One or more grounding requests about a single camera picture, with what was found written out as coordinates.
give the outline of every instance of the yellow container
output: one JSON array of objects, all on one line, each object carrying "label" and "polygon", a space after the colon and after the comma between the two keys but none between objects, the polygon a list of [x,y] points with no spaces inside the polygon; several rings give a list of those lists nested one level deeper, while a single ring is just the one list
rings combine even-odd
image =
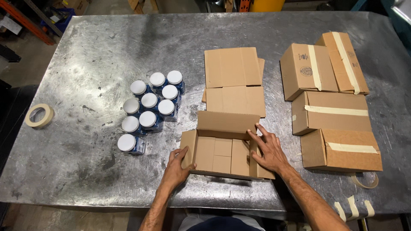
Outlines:
[{"label": "yellow container", "polygon": [[285,0],[254,0],[250,3],[249,12],[276,12],[281,11]]}]

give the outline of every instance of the plastic jar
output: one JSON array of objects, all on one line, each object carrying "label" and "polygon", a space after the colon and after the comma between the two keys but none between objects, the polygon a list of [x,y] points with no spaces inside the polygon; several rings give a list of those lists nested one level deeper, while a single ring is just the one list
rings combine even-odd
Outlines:
[{"label": "plastic jar", "polygon": [[158,112],[158,104],[160,103],[160,97],[154,93],[147,93],[141,98],[141,104],[146,111]]},{"label": "plastic jar", "polygon": [[142,155],[145,152],[145,141],[140,137],[125,134],[118,139],[117,147],[122,152],[128,152],[133,155]]},{"label": "plastic jar", "polygon": [[167,74],[167,80],[169,84],[174,85],[179,91],[180,95],[184,95],[185,93],[185,83],[182,80],[182,74],[179,71],[170,71]]},{"label": "plastic jar", "polygon": [[147,135],[147,131],[141,128],[139,120],[134,116],[127,116],[123,122],[121,122],[121,127],[124,131],[133,136]]},{"label": "plastic jar", "polygon": [[133,92],[134,96],[139,98],[140,100],[143,97],[143,95],[147,93],[154,93],[150,85],[144,83],[141,80],[134,81],[130,85],[130,90],[131,92]]},{"label": "plastic jar", "polygon": [[158,94],[161,95],[161,91],[163,88],[169,83],[166,77],[160,73],[156,72],[150,76],[150,83],[154,89],[154,91]]},{"label": "plastic jar", "polygon": [[152,111],[145,111],[140,116],[140,124],[147,132],[161,132],[163,123],[161,117]]},{"label": "plastic jar", "polygon": [[167,85],[162,91],[163,97],[165,99],[171,100],[179,108],[181,105],[181,95],[180,91],[174,85]]},{"label": "plastic jar", "polygon": [[137,118],[144,112],[143,105],[136,98],[126,100],[123,104],[123,110],[128,116],[135,116]]},{"label": "plastic jar", "polygon": [[171,100],[162,100],[158,105],[158,110],[160,111],[160,116],[163,118],[164,121],[177,121],[178,108]]}]

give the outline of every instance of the hand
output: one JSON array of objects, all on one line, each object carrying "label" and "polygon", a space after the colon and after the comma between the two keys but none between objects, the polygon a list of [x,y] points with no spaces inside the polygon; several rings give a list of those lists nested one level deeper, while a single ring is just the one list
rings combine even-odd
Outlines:
[{"label": "hand", "polygon": [[250,129],[248,129],[248,134],[257,142],[261,151],[263,151],[263,157],[258,156],[255,151],[252,151],[251,157],[264,168],[280,174],[283,168],[291,166],[281,149],[280,139],[276,137],[274,133],[266,131],[261,124],[256,123],[256,127],[263,134],[261,137],[252,133]]},{"label": "hand", "polygon": [[171,194],[178,185],[187,179],[190,174],[190,169],[197,167],[197,164],[191,164],[185,169],[181,168],[181,161],[187,153],[187,150],[188,146],[184,149],[176,149],[170,153],[169,163],[167,164],[166,170],[164,170],[159,189],[168,190]]}]

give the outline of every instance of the metal table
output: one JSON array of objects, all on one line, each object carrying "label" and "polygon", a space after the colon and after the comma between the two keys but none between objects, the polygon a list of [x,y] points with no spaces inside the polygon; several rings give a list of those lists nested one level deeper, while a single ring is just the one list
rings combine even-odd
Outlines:
[{"label": "metal table", "polygon": [[[355,186],[343,173],[302,168],[300,138],[292,135],[291,103],[284,101],[279,59],[294,43],[314,44],[323,32],[348,32],[370,89],[367,102],[383,158],[375,189]],[[282,140],[289,161],[332,207],[349,214],[355,195],[361,215],[411,212],[411,58],[388,18],[367,12],[157,14],[73,17],[32,106],[54,108],[43,129],[23,124],[0,178],[0,201],[49,206],[148,207],[168,154],[182,131],[196,128],[204,110],[204,50],[254,46],[266,60],[263,76],[268,130]],[[120,152],[122,110],[129,86],[153,72],[180,70],[187,93],[178,122],[150,134],[146,153]],[[169,206],[265,210],[287,204],[273,181],[190,175]]]}]

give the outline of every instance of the open cardboard box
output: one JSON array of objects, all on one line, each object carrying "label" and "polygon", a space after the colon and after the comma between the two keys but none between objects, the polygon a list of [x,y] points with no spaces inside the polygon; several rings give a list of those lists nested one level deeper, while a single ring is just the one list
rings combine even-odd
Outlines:
[{"label": "open cardboard box", "polygon": [[291,103],[293,134],[316,129],[371,132],[364,95],[306,91]]},{"label": "open cardboard box", "polygon": [[286,101],[293,101],[304,91],[338,92],[324,46],[293,43],[281,57],[280,68]]},{"label": "open cardboard box", "polygon": [[237,179],[275,179],[274,174],[250,158],[251,151],[261,156],[257,143],[247,130],[256,133],[259,115],[198,111],[196,130],[181,134],[180,148],[189,149],[181,167],[197,163],[192,173]]},{"label": "open cardboard box", "polygon": [[255,47],[204,51],[207,110],[266,116],[261,66]]},{"label": "open cardboard box", "polygon": [[307,169],[350,173],[383,170],[372,132],[318,129],[301,137],[301,154]]},{"label": "open cardboard box", "polygon": [[327,47],[339,92],[352,94],[355,92],[354,85],[357,85],[359,94],[369,94],[367,83],[347,33],[324,33],[315,44]]}]

